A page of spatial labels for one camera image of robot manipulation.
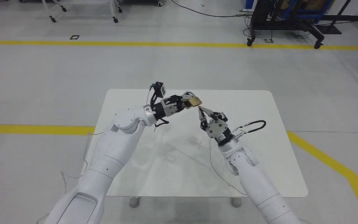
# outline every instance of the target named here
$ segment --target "white table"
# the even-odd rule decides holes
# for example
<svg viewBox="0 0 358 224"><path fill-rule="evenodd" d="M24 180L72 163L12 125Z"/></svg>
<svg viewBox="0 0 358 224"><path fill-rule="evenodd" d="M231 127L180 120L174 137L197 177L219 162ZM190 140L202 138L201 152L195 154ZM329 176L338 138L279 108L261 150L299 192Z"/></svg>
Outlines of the white table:
<svg viewBox="0 0 358 224"><path fill-rule="evenodd" d="M203 106L223 111L232 129L264 119L267 126L241 138L259 160L262 169L283 197L305 197L308 190L287 137L274 98L268 91L192 90ZM166 96L184 90L167 90ZM107 92L95 133L103 132L114 114L145 105L148 90L112 89ZM107 196L149 197L245 197L229 187L210 166L209 137L200 129L197 108L167 119L170 123L144 130L128 164L114 179ZM93 136L87 161L101 135ZM218 173L243 191L239 179L225 167L214 140L212 162Z"/></svg>

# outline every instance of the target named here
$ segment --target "caster wheel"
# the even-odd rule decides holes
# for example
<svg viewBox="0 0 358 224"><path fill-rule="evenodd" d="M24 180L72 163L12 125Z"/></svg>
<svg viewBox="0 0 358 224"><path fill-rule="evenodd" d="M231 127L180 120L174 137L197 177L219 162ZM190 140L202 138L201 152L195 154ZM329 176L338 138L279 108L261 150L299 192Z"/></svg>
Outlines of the caster wheel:
<svg viewBox="0 0 358 224"><path fill-rule="evenodd" d="M315 49L318 49L318 48L320 48L321 47L321 44L320 43L316 43L315 45L314 45L314 48Z"/></svg>

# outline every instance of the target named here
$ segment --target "yellow floor line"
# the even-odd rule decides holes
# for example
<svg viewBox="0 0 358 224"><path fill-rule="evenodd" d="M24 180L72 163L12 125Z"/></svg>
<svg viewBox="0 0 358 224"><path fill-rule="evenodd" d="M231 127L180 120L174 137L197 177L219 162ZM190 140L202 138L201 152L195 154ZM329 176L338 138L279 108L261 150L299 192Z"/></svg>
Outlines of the yellow floor line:
<svg viewBox="0 0 358 224"><path fill-rule="evenodd" d="M94 131L95 127L93 126L0 125L0 134L61 134L85 136ZM292 143L295 143L297 146L344 176L358 198L358 175L293 132L287 132L287 134Z"/></svg>
<svg viewBox="0 0 358 224"><path fill-rule="evenodd" d="M93 133L91 126L53 126L53 125L0 125L0 134L63 134L85 136Z"/></svg>
<svg viewBox="0 0 358 224"><path fill-rule="evenodd" d="M293 132L287 132L287 135L289 136L289 139L291 142L295 143L297 146L302 148L303 150L310 153L312 156L329 166L330 168L336 170L339 174L344 176L349 184L351 185L351 188L353 189L353 192L355 193L356 197L358 198L358 175L355 174L352 170L345 167L343 164L339 163L338 161L334 160L329 155L325 154L318 148L314 147L310 143L306 142L304 139L300 138L298 135L296 135Z"/></svg>
<svg viewBox="0 0 358 224"><path fill-rule="evenodd" d="M51 45L51 46L162 46L197 48L249 48L246 43L191 43L191 42L114 42L114 41L21 41L2 40L0 45ZM253 44L250 48L313 49L313 45ZM322 46L322 50L358 50L358 46Z"/></svg>

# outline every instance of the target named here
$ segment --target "black cable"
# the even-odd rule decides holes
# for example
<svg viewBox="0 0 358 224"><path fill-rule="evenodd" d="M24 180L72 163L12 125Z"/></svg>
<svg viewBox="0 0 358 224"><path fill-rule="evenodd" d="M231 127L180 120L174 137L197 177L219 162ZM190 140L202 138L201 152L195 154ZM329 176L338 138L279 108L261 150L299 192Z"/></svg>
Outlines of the black cable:
<svg viewBox="0 0 358 224"><path fill-rule="evenodd" d="M253 130L247 131L247 133L252 133L252 132L255 132L255 131L257 131L257 130L261 130L261 129L264 128L264 127L266 126L266 124L267 124L265 120L256 120L256 121L254 121L254 122L248 123L248 124L245 125L244 127L250 126L251 124L257 124L257 123L263 123L263 124L261 125L261 127L258 127L258 128L253 129Z"/></svg>
<svg viewBox="0 0 358 224"><path fill-rule="evenodd" d="M351 22L356 22L356 21L348 21L348 22L337 22L335 24L349 24ZM324 25L330 25L330 24L313 24L312 26L324 26Z"/></svg>
<svg viewBox="0 0 358 224"><path fill-rule="evenodd" d="M182 7L182 8L185 8L185 9L190 10L190 11L192 11L192 12L199 13L199 14L204 15L204 16L219 17L219 18L230 18L230 17L248 16L248 14L236 14L236 15L233 15L233 16L216 16L216 15L210 15L210 14L205 14L205 13L202 13L202 12L198 12L198 11L192 10L191 8L187 8L187 7L185 7L185 6L182 6L182 5L178 4L178 3L176 3L174 0L172 0L172 2L173 2L174 4L176 4L177 6L180 6L180 7Z"/></svg>

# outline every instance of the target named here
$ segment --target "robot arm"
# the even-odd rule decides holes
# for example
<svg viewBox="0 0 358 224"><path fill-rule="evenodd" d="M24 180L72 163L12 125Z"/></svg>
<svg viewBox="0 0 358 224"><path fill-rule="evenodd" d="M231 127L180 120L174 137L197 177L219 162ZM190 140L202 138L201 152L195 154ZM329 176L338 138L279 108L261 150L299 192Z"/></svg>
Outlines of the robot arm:
<svg viewBox="0 0 358 224"><path fill-rule="evenodd" d="M232 134L224 113L213 112L199 106L199 118L200 128L206 131L210 138L216 140L228 169L234 175L239 175L241 186L266 222L269 224L300 224L272 182L255 167L258 161L252 151L241 146L239 142L241 135Z"/></svg>
<svg viewBox="0 0 358 224"><path fill-rule="evenodd" d="M51 210L46 224L100 223L107 191L115 176L131 158L144 128L184 108L201 104L192 92L185 92L182 96L173 95L156 104L157 98L164 97L165 88L160 82L152 87L154 94L150 105L135 110L126 109L115 115L98 141L88 169L78 184L62 196Z"/></svg>

